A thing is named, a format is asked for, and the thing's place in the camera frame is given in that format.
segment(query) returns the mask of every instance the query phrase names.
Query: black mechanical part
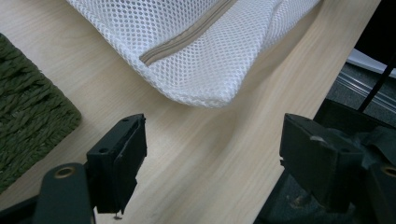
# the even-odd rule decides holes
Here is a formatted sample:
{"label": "black mechanical part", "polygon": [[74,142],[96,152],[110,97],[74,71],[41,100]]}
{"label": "black mechanical part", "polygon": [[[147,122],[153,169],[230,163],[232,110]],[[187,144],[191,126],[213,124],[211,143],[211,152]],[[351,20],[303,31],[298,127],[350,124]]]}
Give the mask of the black mechanical part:
{"label": "black mechanical part", "polygon": [[147,156],[145,119],[120,120],[88,153],[92,203],[98,213],[123,213],[137,182],[135,176]]}
{"label": "black mechanical part", "polygon": [[326,129],[340,130],[349,136],[355,133],[370,133],[378,126],[394,129],[379,119],[329,99],[323,101],[314,121]]}
{"label": "black mechanical part", "polygon": [[82,164],[67,163],[47,172],[39,195],[34,224],[94,223]]}
{"label": "black mechanical part", "polygon": [[[147,156],[145,121],[143,114],[120,120],[87,153],[84,165],[69,163],[49,171],[39,195],[0,211],[0,223],[27,224],[34,219],[34,223],[40,224],[62,223],[62,220],[94,223],[92,209],[96,206],[98,213],[124,212],[137,184],[137,172]],[[73,209],[83,214],[78,215]],[[56,212],[75,215],[50,215]],[[53,221],[50,217],[62,220]],[[81,222],[70,221],[70,217]]]}
{"label": "black mechanical part", "polygon": [[[328,212],[345,213],[352,203],[356,223],[396,223],[396,132],[375,119],[369,121],[370,125],[357,127],[370,131],[359,133],[353,132],[356,126],[345,123],[331,122],[333,127],[345,129],[327,129],[313,120],[286,114],[281,164]],[[349,139],[343,132],[355,135]]]}
{"label": "black mechanical part", "polygon": [[329,211],[345,212],[350,176],[359,174],[362,154],[311,119],[285,115],[282,165]]}

